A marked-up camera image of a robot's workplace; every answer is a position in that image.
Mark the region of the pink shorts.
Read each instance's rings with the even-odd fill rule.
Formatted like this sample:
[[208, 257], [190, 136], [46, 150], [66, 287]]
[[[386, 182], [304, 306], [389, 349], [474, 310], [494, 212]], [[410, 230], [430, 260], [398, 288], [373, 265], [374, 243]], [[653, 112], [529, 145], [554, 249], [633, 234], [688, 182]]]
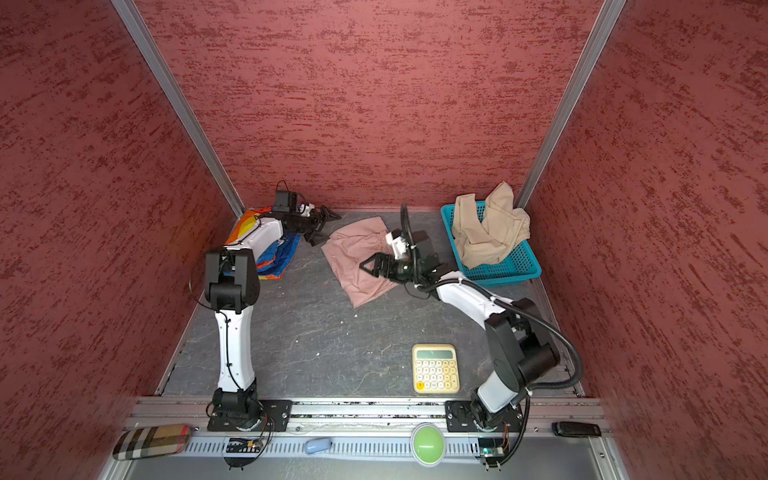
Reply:
[[360, 263], [372, 255], [389, 250], [385, 240], [387, 233], [387, 227], [381, 217], [367, 218], [336, 230], [321, 247], [354, 308], [359, 308], [397, 287], [391, 280], [374, 277], [360, 268]]

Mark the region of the rainbow striped shorts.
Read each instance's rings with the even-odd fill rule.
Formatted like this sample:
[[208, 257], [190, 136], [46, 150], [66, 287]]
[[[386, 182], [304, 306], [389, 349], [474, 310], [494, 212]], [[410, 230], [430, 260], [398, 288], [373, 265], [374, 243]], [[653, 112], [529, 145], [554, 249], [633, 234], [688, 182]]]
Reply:
[[247, 210], [225, 242], [227, 249], [253, 251], [262, 281], [282, 279], [300, 241], [297, 233], [288, 232], [280, 220], [268, 213], [268, 208]]

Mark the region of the beige shorts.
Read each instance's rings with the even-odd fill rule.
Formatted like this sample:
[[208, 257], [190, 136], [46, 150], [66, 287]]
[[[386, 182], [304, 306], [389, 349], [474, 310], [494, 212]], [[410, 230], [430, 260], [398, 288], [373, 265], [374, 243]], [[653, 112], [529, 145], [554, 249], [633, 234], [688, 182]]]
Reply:
[[515, 206], [512, 187], [502, 181], [484, 200], [479, 217], [476, 195], [457, 196], [451, 234], [460, 262], [469, 269], [501, 263], [530, 238], [530, 216]]

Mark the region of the teal plastic basket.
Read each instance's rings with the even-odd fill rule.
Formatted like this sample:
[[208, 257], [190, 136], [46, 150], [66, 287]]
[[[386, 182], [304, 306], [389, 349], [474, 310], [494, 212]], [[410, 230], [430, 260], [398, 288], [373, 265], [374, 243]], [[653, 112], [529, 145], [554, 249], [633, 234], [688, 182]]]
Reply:
[[452, 233], [454, 205], [443, 205], [440, 214], [458, 270], [471, 281], [483, 287], [492, 288], [533, 280], [541, 275], [542, 268], [527, 241], [521, 242], [500, 263], [482, 264], [472, 269], [466, 267], [460, 260]]

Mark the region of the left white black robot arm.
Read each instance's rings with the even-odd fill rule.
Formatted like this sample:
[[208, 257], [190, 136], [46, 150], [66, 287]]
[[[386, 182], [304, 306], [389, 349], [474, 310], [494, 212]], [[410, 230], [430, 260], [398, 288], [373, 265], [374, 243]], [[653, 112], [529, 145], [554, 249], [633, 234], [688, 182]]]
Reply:
[[220, 351], [218, 386], [207, 408], [210, 431], [253, 431], [269, 421], [258, 398], [251, 352], [251, 321], [260, 295], [258, 258], [287, 233], [315, 246], [324, 241], [325, 224], [340, 218], [313, 204], [277, 212], [250, 209], [224, 246], [206, 253], [204, 297], [217, 321]]

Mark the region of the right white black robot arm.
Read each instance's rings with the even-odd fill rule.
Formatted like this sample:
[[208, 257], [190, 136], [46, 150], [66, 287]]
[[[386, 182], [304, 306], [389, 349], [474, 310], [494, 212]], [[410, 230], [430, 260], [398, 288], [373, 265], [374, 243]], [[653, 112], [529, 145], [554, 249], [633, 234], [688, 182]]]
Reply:
[[373, 277], [411, 284], [428, 298], [454, 306], [483, 328], [493, 370], [475, 389], [469, 403], [471, 418], [479, 429], [495, 429], [508, 411], [535, 390], [566, 389], [579, 381], [544, 379], [561, 363], [556, 346], [561, 335], [540, 318], [530, 299], [500, 297], [435, 256], [408, 260], [375, 253], [359, 268]]

